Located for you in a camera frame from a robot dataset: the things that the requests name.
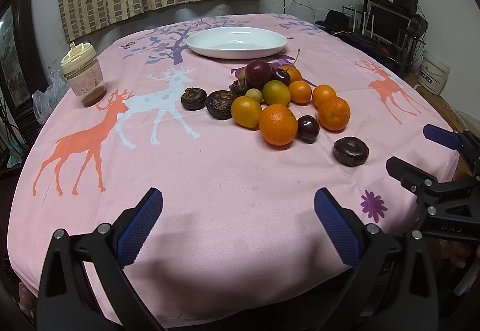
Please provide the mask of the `large dark red plum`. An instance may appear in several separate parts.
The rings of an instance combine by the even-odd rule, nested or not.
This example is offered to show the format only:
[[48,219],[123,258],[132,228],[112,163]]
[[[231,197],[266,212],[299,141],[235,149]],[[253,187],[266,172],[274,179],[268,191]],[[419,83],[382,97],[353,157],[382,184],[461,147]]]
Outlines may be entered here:
[[263,60],[253,60],[245,68],[247,84],[258,89],[270,80],[271,74],[271,65]]

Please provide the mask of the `dark water chestnut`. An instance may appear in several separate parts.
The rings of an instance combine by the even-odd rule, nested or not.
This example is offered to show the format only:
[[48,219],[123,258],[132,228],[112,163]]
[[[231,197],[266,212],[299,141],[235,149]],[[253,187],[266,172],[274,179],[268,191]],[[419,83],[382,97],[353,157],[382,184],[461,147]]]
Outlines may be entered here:
[[217,120],[227,120],[232,117],[231,106],[237,98],[231,91],[219,90],[210,93],[206,100],[206,107],[210,115]]
[[242,80],[235,80],[230,86],[229,90],[237,97],[245,96],[250,89],[247,82]]
[[206,105],[207,93],[202,88],[187,87],[181,96],[181,104],[184,109],[196,111]]
[[343,137],[338,139],[333,146],[334,158],[347,167],[363,165],[369,156],[368,146],[357,137]]

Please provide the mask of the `small orange kumquat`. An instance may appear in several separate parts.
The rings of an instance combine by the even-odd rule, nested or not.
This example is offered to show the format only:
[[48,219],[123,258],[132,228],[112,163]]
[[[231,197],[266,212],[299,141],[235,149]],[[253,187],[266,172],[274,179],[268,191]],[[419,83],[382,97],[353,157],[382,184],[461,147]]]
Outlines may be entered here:
[[337,94],[333,87],[326,84],[320,84],[312,91],[312,103],[318,109],[323,101],[335,96],[337,96]]
[[308,104],[312,97],[312,88],[303,80],[294,81],[289,85],[291,100],[295,104]]

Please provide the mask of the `small orange back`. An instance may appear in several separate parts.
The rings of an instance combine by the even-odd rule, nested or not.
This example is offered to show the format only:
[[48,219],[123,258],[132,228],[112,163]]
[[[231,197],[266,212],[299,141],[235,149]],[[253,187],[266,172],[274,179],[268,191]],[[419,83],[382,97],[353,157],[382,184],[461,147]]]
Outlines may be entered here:
[[289,82],[297,82],[302,80],[302,75],[294,65],[282,65],[281,69],[289,74]]

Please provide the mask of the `dark cherry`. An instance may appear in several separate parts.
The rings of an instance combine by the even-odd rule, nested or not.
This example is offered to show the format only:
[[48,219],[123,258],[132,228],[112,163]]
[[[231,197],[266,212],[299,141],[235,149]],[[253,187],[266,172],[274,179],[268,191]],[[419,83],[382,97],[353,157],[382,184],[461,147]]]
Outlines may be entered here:
[[270,76],[271,81],[278,81],[284,83],[286,86],[290,84],[290,74],[282,68],[272,71]]
[[320,133],[317,120],[310,115],[304,115],[298,119],[298,137],[305,143],[314,143]]

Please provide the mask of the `black equipment shelf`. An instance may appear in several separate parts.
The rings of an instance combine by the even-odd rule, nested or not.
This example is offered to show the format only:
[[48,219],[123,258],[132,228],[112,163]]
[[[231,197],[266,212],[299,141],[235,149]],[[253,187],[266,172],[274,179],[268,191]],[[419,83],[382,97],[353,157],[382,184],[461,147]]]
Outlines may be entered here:
[[418,0],[363,0],[360,8],[329,10],[317,26],[405,77],[425,46],[429,24]]

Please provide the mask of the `small tan longan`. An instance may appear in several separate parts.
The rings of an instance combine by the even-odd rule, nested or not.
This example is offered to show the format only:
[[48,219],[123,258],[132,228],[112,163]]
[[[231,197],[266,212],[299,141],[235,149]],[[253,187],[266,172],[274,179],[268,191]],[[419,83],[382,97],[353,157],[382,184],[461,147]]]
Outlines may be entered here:
[[250,88],[247,92],[246,92],[246,96],[250,97],[250,98],[253,98],[254,100],[256,100],[259,104],[262,103],[263,101],[263,95],[262,95],[262,92],[257,89],[257,88]]

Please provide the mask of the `beige lidded plastic cup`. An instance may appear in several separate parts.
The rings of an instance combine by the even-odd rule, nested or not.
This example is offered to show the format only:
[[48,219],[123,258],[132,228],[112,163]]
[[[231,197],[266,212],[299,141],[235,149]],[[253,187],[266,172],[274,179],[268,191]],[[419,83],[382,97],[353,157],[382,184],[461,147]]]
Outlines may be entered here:
[[96,104],[105,95],[103,71],[91,43],[70,43],[61,68],[68,85],[85,107]]

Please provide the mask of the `large mandarin orange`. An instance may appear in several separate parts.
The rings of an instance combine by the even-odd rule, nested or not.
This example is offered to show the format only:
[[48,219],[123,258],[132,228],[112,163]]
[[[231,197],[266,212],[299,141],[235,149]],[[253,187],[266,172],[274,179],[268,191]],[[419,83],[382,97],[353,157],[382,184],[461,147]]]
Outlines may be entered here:
[[350,118],[349,104],[338,96],[330,96],[324,99],[317,110],[317,119],[320,125],[330,131],[344,130]]
[[284,104],[271,104],[259,116],[259,131],[264,140],[276,147],[290,144],[298,132],[298,122]]

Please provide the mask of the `clear plastic bag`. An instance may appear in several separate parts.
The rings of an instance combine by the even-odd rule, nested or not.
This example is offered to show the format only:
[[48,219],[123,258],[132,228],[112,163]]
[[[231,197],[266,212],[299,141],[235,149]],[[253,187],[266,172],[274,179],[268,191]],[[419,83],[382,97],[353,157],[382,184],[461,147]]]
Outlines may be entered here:
[[33,112],[41,126],[46,123],[70,88],[61,71],[50,70],[49,80],[50,84],[45,91],[35,91],[32,94]]

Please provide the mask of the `pink deer print tablecloth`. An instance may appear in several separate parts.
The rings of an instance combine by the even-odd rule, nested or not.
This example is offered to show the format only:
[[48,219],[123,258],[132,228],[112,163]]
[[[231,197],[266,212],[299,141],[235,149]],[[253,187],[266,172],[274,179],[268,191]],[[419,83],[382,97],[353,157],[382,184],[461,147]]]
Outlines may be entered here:
[[[335,160],[338,134],[314,143],[267,144],[260,132],[188,111],[187,87],[227,89],[237,64],[200,57],[186,40],[217,26],[254,26],[287,37],[292,61],[314,85],[346,100],[344,131],[364,141],[355,168]],[[165,327],[204,324],[311,290],[344,270],[313,209],[319,188],[362,221],[403,232],[416,220],[414,196],[386,171],[399,157],[449,181],[458,155],[427,140],[442,117],[406,82],[363,52],[287,14],[201,18],[128,35],[99,62],[109,92],[84,107],[59,102],[26,160],[10,212],[7,251],[19,279],[38,291],[52,234],[93,231],[151,188],[163,212],[128,279]]]

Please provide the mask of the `large mandarin orange front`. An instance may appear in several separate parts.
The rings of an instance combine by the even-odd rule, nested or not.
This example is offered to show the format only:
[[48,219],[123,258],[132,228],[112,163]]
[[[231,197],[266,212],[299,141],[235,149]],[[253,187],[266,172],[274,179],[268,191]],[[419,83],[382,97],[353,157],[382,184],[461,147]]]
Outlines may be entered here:
[[276,147],[290,144],[298,132],[298,122],[284,104],[271,104],[259,116],[259,131],[264,140]]

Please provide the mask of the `dark cherry front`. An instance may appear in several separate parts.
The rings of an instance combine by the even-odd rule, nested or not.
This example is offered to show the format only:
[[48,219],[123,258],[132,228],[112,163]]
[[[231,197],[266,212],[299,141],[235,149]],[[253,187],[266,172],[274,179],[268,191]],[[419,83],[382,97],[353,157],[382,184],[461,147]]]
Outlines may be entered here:
[[310,115],[304,115],[298,119],[298,137],[305,143],[314,143],[320,133],[317,120]]

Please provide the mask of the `yellow-green round fruit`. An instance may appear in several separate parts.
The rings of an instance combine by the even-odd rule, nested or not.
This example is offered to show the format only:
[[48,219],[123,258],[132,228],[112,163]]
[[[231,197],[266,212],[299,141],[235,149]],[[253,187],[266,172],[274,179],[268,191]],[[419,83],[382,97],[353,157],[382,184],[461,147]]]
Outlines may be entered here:
[[283,82],[277,80],[268,81],[262,88],[262,95],[267,105],[288,105],[291,101],[289,87]]

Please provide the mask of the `orange-yellow kumquat front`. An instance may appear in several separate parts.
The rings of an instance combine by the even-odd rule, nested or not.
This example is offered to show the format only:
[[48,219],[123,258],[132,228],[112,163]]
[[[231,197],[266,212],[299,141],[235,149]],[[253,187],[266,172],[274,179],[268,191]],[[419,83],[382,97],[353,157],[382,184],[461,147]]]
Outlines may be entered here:
[[239,125],[247,129],[256,129],[262,107],[260,103],[250,96],[239,96],[230,107],[233,120]]

